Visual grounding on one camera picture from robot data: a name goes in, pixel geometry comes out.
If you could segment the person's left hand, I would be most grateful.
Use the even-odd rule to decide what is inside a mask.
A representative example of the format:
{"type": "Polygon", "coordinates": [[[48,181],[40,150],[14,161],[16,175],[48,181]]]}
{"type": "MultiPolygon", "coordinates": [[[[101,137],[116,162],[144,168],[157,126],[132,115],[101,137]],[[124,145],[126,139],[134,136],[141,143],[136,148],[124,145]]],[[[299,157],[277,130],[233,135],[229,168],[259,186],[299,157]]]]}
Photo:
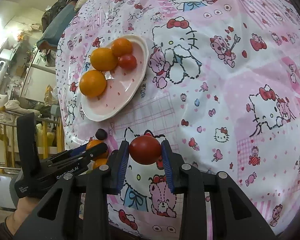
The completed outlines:
{"type": "Polygon", "coordinates": [[[19,199],[17,209],[5,219],[6,228],[12,236],[15,235],[25,219],[38,205],[39,201],[40,199],[32,197],[24,197],[19,199]]]}

